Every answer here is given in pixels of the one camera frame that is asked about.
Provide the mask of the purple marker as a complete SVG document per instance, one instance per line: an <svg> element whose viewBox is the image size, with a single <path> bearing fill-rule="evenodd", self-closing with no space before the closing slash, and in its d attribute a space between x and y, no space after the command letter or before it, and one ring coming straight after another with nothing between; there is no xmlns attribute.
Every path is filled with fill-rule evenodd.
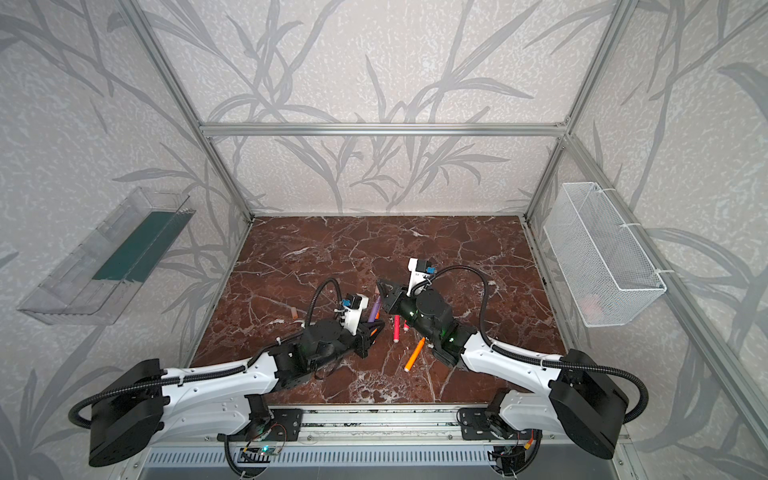
<svg viewBox="0 0 768 480"><path fill-rule="evenodd" d="M377 296L375 298L374 304L371 307L371 310L370 310L370 313L369 313L369 316L368 316L368 320L367 320L368 323L372 323L372 322L374 322L375 320L377 320L379 318L379 312L380 312L380 308L381 308L381 300L382 300L382 298L380 296Z"/></svg>

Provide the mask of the thick pink marker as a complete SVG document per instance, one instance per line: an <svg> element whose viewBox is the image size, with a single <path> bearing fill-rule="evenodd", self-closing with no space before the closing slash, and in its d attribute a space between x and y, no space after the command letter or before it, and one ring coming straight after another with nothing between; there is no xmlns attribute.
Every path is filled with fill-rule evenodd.
<svg viewBox="0 0 768 480"><path fill-rule="evenodd" d="M401 317L400 315L393 316L393 343L400 342L400 329L401 329Z"/></svg>

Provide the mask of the orange pen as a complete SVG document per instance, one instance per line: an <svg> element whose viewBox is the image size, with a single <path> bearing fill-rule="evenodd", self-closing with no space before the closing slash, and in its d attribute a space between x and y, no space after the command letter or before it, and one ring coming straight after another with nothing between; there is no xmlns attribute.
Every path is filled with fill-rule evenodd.
<svg viewBox="0 0 768 480"><path fill-rule="evenodd" d="M411 369L413 368L415 362L417 361L421 351L423 350L425 344L426 344L426 339L425 338L421 338L418 341L418 343L416 344L413 352L411 353L410 357L408 358L408 361L406 362L406 364L404 366L404 371L405 372L410 372L411 371Z"/></svg>

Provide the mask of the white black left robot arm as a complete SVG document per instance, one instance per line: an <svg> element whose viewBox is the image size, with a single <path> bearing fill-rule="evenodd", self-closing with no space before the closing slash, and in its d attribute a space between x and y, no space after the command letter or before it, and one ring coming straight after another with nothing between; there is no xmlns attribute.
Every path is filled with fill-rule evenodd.
<svg viewBox="0 0 768 480"><path fill-rule="evenodd" d="M240 361L163 369L158 359L144 360L73 406L69 419L90 432L92 467L171 438L256 436L271 420L265 395L301 386L350 353L366 357L384 328L374 321L349 331L339 320L321 320Z"/></svg>

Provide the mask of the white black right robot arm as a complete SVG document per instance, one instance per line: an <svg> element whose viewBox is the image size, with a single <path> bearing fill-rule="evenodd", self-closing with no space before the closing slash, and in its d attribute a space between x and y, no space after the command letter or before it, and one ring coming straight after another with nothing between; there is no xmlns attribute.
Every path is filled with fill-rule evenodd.
<svg viewBox="0 0 768 480"><path fill-rule="evenodd" d="M563 433L598 458L613 457L629 399L608 368L576 349L547 355L485 340L432 288L413 294L384 279L377 286L383 309L421 334L438 361L518 386L488 405L486 416L497 436L523 430Z"/></svg>

